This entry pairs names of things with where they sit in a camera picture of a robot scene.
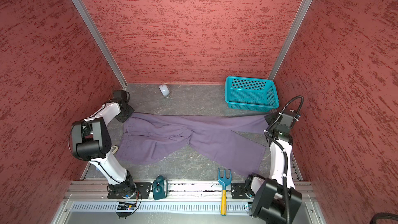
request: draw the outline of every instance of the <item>wire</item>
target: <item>wire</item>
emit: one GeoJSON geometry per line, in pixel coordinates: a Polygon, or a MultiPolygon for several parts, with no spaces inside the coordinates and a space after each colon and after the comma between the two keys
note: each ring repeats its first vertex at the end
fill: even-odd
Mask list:
{"type": "MultiPolygon", "coordinates": [[[[135,205],[137,206],[137,202],[138,202],[138,196],[139,196],[139,192],[137,190],[134,190],[134,192],[136,192],[136,198],[135,198],[135,205]]],[[[131,205],[131,203],[128,202],[119,202],[119,204],[125,204],[125,205],[131,205]]]]}
{"type": "Polygon", "coordinates": [[[126,92],[129,94],[129,97],[127,98],[127,104],[128,104],[131,97],[130,97],[130,93],[128,91],[126,91],[126,92]]]}
{"type": "Polygon", "coordinates": [[[118,181],[116,181],[115,179],[113,179],[113,177],[112,177],[110,174],[108,174],[108,172],[106,172],[106,170],[102,167],[102,165],[101,165],[100,162],[98,162],[98,161],[92,161],[92,160],[90,160],[89,162],[97,162],[98,165],[102,168],[102,170],[105,172],[105,174],[108,175],[108,177],[109,177],[110,179],[112,179],[113,181],[117,182],[118,184],[126,185],[126,184],[124,184],[124,183],[118,182],[118,181]]]}
{"type": "Polygon", "coordinates": [[[72,128],[70,129],[70,132],[69,132],[69,137],[68,137],[68,148],[69,148],[69,152],[70,152],[70,154],[73,156],[73,153],[72,153],[72,151],[70,150],[70,135],[72,134],[72,128]]]}
{"type": "Polygon", "coordinates": [[[87,130],[87,126],[84,127],[83,131],[82,131],[82,138],[85,137],[84,132],[87,130]]]}
{"type": "Polygon", "coordinates": [[[290,224],[289,191],[287,190],[287,178],[283,178],[283,198],[285,200],[286,223],[290,224]]]}
{"type": "Polygon", "coordinates": [[[372,217],[370,224],[376,224],[377,220],[379,219],[389,219],[389,220],[398,221],[398,215],[390,213],[377,213],[372,217]]]}
{"type": "Polygon", "coordinates": [[[134,214],[134,213],[138,210],[138,208],[141,206],[142,195],[141,195],[141,192],[140,192],[139,189],[137,189],[137,191],[138,191],[138,195],[141,197],[141,199],[140,199],[140,204],[138,205],[138,207],[136,207],[136,209],[134,210],[134,212],[132,212],[131,214],[134,214]]]}
{"type": "MultiPolygon", "coordinates": [[[[282,114],[285,112],[286,108],[290,105],[291,102],[294,102],[296,99],[301,99],[300,105],[298,106],[297,111],[296,111],[296,116],[295,117],[297,118],[297,115],[299,114],[299,112],[301,110],[302,104],[304,103],[304,97],[302,97],[301,95],[298,95],[298,96],[292,98],[290,101],[288,101],[286,103],[286,105],[283,107],[283,109],[280,112],[280,114],[278,115],[278,117],[274,120],[274,122],[272,122],[271,125],[269,125],[266,128],[267,132],[276,124],[276,122],[278,122],[281,119],[282,114]]],[[[292,128],[295,125],[295,122],[296,122],[296,119],[293,119],[292,124],[290,125],[290,128],[292,128]]]]}

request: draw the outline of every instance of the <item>ventilation grille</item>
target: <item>ventilation grille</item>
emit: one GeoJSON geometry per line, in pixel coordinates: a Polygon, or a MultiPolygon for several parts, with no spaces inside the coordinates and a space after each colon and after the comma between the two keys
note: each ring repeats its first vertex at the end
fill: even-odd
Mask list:
{"type": "MultiPolygon", "coordinates": [[[[71,212],[116,212],[117,202],[74,202],[71,212]]],[[[247,215],[247,202],[227,202],[227,213],[247,215]]],[[[219,214],[221,202],[141,202],[137,212],[170,212],[186,214],[219,214]]]]}
{"type": "Polygon", "coordinates": [[[258,80],[249,79],[232,79],[231,88],[252,89],[263,91],[266,82],[259,82],[258,80]]]}

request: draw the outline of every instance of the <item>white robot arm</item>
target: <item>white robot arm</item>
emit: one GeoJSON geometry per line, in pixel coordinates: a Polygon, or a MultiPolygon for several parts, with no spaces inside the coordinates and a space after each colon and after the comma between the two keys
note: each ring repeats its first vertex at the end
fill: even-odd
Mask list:
{"type": "Polygon", "coordinates": [[[269,126],[264,130],[264,135],[269,141],[271,151],[270,178],[258,178],[249,175],[246,187],[254,195],[252,214],[267,223],[291,224],[302,202],[301,193],[295,190],[291,175],[291,151],[293,138],[290,136],[291,128],[300,118],[300,110],[304,97],[292,98],[281,110],[266,116],[269,126]],[[287,111],[286,108],[295,100],[300,99],[296,111],[287,111]]]}
{"type": "MultiPolygon", "coordinates": [[[[120,113],[120,106],[116,102],[106,103],[92,116],[85,118],[85,122],[92,122],[95,118],[103,118],[105,125],[120,113]]],[[[111,151],[107,152],[105,158],[93,158],[89,161],[107,178],[110,185],[117,185],[126,180],[127,170],[116,160],[111,151]]]]}
{"type": "Polygon", "coordinates": [[[102,105],[92,116],[72,124],[72,155],[96,166],[108,180],[108,189],[115,195],[131,198],[136,185],[130,173],[111,152],[107,125],[113,118],[124,122],[134,112],[127,104],[126,91],[115,91],[113,100],[102,105]]]}

